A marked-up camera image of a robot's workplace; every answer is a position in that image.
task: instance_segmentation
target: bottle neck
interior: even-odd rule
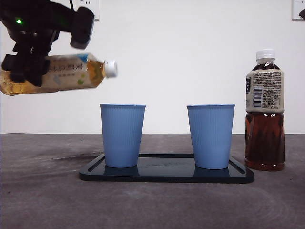
[[[262,59],[259,59],[259,60],[256,60],[257,64],[263,64],[263,63],[273,63],[273,61],[275,61],[274,58],[262,58]]]

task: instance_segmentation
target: countertop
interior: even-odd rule
[[[102,135],[1,135],[2,229],[304,229],[305,135],[285,136],[285,169],[250,184],[88,182]],[[142,153],[192,153],[190,135],[145,134]],[[244,163],[244,135],[231,155]]]

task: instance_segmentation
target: robotic arm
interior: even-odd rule
[[[11,71],[12,81],[25,80],[41,86],[50,62],[45,60],[60,31],[71,33],[70,45],[85,49],[89,44],[94,14],[85,7],[77,12],[49,0],[0,0],[0,21],[16,42],[6,55],[2,69]]]

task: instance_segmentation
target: ribbed cup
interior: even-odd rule
[[[198,167],[228,167],[234,107],[234,104],[187,106],[193,153]]]
[[[137,165],[145,105],[100,104],[105,162],[109,167]]]

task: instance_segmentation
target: bottle label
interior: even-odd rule
[[[43,88],[69,90],[90,88],[92,82],[87,71],[88,54],[51,56],[49,72],[43,76]]]
[[[284,112],[284,72],[251,71],[246,78],[247,112]]]

